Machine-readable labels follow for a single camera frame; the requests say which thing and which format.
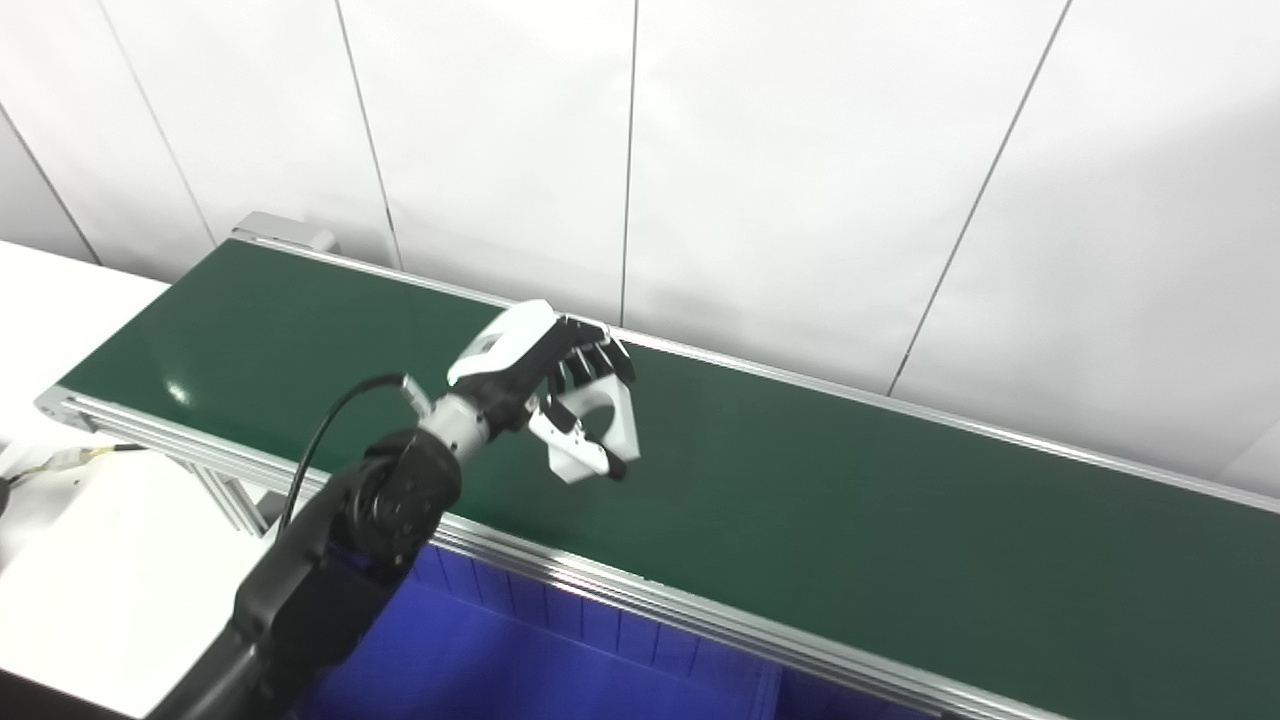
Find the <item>panel seam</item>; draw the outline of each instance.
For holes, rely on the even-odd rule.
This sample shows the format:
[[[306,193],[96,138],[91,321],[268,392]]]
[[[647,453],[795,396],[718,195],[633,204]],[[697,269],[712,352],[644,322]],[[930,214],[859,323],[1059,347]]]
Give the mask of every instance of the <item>panel seam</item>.
[[[982,197],[987,192],[987,186],[991,184],[991,178],[996,173],[996,167],[1000,164],[1000,159],[1005,154],[1005,147],[1009,146],[1009,138],[1012,137],[1014,128],[1018,127],[1018,120],[1023,115],[1023,109],[1027,108],[1027,100],[1030,97],[1032,90],[1036,87],[1036,81],[1039,79],[1041,70],[1044,68],[1044,60],[1048,59],[1048,54],[1053,49],[1053,42],[1057,40],[1057,33],[1062,28],[1062,22],[1066,19],[1066,13],[1071,9],[1073,1],[1074,0],[1066,0],[1066,4],[1062,5],[1062,12],[1057,17],[1057,22],[1053,23],[1053,29],[1048,35],[1048,42],[1044,44],[1044,50],[1041,51],[1039,60],[1036,63],[1036,69],[1032,70],[1030,81],[1028,81],[1027,90],[1023,91],[1023,96],[1018,101],[1018,108],[1014,110],[1014,117],[1009,122],[1005,137],[1001,138],[1000,146],[996,147],[996,155],[992,158],[991,165],[987,168],[987,174],[982,178],[982,184],[978,186],[978,195],[974,196],[973,204],[969,206],[969,214],[965,215],[964,223],[960,225],[960,234],[956,236],[956,241],[951,245],[951,252],[947,255],[947,260],[942,265],[942,272],[938,274],[938,281],[933,286],[933,292],[929,293],[928,302],[924,304],[924,311],[920,314],[920,320],[915,324],[915,331],[911,333],[910,342],[906,343],[906,351],[902,352],[902,360],[897,365],[897,372],[893,373],[893,379],[888,383],[888,391],[884,392],[886,396],[892,397],[893,389],[897,387],[897,380],[901,379],[902,372],[906,369],[906,361],[910,360],[911,351],[915,350],[915,343],[920,338],[920,331],[924,328],[924,323],[928,320],[929,313],[933,310],[933,305],[938,299],[938,292],[942,290],[942,283],[947,279],[947,273],[951,272],[951,264],[955,261],[956,254],[960,251],[960,243],[964,242],[964,238],[969,232],[969,225],[973,223],[973,217],[978,211],[978,205],[982,202]]]
[[[369,141],[369,154],[374,159],[374,174],[378,177],[378,192],[383,196],[383,211],[387,214],[387,229],[392,233],[392,249],[396,250],[397,269],[404,269],[404,255],[401,254],[399,237],[396,234],[396,220],[392,218],[392,204],[387,199],[387,182],[383,179],[383,164],[378,159],[378,146],[374,143],[374,128],[369,124],[369,110],[365,108],[365,91],[356,73],[356,55],[351,51],[351,37],[347,35],[347,17],[342,13],[342,0],[333,0],[338,12],[338,28],[342,31],[342,46],[347,51],[347,65],[351,68],[351,82],[356,86],[356,102],[360,105],[360,122],[365,126],[365,140]]]
[[[622,275],[618,288],[618,327],[626,327],[627,318],[627,241],[631,234],[631,152],[634,150],[636,122],[636,47],[640,38],[640,0],[631,10],[631,88],[627,100],[627,165],[622,200]]]
[[[120,33],[115,29],[115,23],[111,22],[111,15],[106,12],[106,5],[102,0],[97,0],[97,9],[102,12],[102,19],[106,20],[106,27],[111,31],[111,40],[115,41],[115,47],[120,51],[120,56],[124,59],[124,67],[129,68],[129,77],[133,78],[133,86],[138,88],[138,95],[142,96],[142,104],[146,106],[147,114],[151,115],[151,123],[156,127],[160,142],[164,143],[165,151],[169,152],[169,161],[173,163],[173,168],[178,173],[178,179],[182,181],[182,187],[187,191],[187,199],[191,200],[191,206],[196,210],[196,215],[200,217],[200,224],[205,227],[205,234],[209,236],[209,242],[214,247],[218,247],[218,240],[214,237],[214,231],[209,227],[209,219],[205,218],[205,210],[200,206],[200,201],[196,200],[196,192],[191,188],[187,173],[182,169],[182,163],[178,161],[178,154],[174,152],[173,143],[169,142],[169,136],[165,135],[164,127],[160,124],[160,115],[156,114],[155,106],[151,105],[151,97],[147,96],[146,88],[142,87],[142,78],[138,76],[137,68],[133,67],[133,59],[129,58],[128,50],[124,49],[124,41],[120,40]]]
[[[49,188],[49,192],[54,196],[54,200],[58,202],[58,206],[61,208],[63,215],[65,215],[67,222],[72,224],[72,229],[76,231],[76,236],[79,237],[81,242],[84,245],[84,250],[88,250],[90,258],[92,258],[95,263],[102,265],[102,258],[97,254],[97,250],[93,247],[93,243],[88,241],[88,237],[84,234],[83,228],[81,228],[79,223],[76,222],[76,215],[72,215],[70,208],[68,208],[67,202],[63,201],[61,193],[58,192],[58,188],[54,187],[52,181],[49,179],[49,173],[45,172],[45,168],[40,164],[40,160],[36,160],[36,154],[31,151],[31,145],[28,145],[27,138],[22,136],[22,131],[18,129],[18,124],[13,122],[13,115],[10,115],[8,110],[5,110],[4,102],[0,102],[0,120],[9,123],[9,127],[13,128],[13,136],[18,138],[18,145],[22,147],[22,151],[27,154],[27,158],[31,160],[31,164],[36,168],[36,172],[40,173],[40,179],[45,181],[45,186]]]

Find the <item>blue bin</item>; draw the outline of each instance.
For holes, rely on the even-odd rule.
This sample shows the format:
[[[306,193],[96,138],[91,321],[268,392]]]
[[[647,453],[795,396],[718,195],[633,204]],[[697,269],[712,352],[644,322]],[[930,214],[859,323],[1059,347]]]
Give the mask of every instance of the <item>blue bin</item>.
[[[425,550],[303,720],[764,720],[781,669],[452,552]]]
[[[876,696],[783,670],[777,720],[932,720]]]

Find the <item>white table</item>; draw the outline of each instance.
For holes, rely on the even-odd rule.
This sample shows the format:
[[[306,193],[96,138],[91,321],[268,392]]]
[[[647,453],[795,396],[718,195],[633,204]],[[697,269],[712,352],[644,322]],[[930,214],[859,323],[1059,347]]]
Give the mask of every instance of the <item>white table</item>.
[[[0,241],[0,445],[15,465],[0,474],[111,442],[49,420],[32,400],[165,287]],[[74,497],[0,568],[0,667],[145,715],[225,624],[264,541],[229,528],[201,486],[154,452],[33,478],[0,523],[20,519],[23,492]]]

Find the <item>white wall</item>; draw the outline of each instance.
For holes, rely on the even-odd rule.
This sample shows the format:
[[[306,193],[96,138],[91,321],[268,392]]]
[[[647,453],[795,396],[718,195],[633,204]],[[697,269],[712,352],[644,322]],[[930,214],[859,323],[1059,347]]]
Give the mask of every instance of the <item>white wall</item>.
[[[626,323],[884,392],[1061,0],[643,0]]]
[[[275,211],[1280,495],[1277,12],[1064,8],[15,0],[0,104],[110,266]]]
[[[0,241],[96,263],[0,106]]]
[[[895,395],[1211,478],[1280,420],[1280,6],[1151,9],[1071,9]]]

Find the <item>robotic arm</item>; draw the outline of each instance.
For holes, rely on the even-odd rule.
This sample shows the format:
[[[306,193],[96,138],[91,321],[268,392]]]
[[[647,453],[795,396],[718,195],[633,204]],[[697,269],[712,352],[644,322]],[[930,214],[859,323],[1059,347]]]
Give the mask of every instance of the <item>robotic arm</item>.
[[[559,315],[545,301],[512,306],[485,327],[449,368],[451,389],[438,401],[407,375],[398,379],[417,427],[375,442],[297,519],[285,527],[282,518],[227,626],[148,719],[288,712],[355,650],[461,496],[462,465],[498,434],[527,427],[567,482],[621,479],[639,457],[630,356],[607,327]],[[614,405],[614,421],[598,441],[577,413],[605,404]]]

